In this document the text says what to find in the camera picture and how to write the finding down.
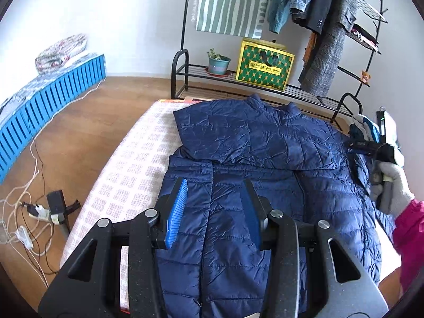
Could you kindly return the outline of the right grey gloved hand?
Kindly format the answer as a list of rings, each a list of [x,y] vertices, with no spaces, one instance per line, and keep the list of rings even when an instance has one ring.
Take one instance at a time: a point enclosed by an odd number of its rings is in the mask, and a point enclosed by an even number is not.
[[[378,210],[386,215],[398,218],[407,206],[415,199],[410,191],[405,171],[399,165],[390,162],[379,162],[379,170],[391,179],[387,184],[373,184],[370,197]]]

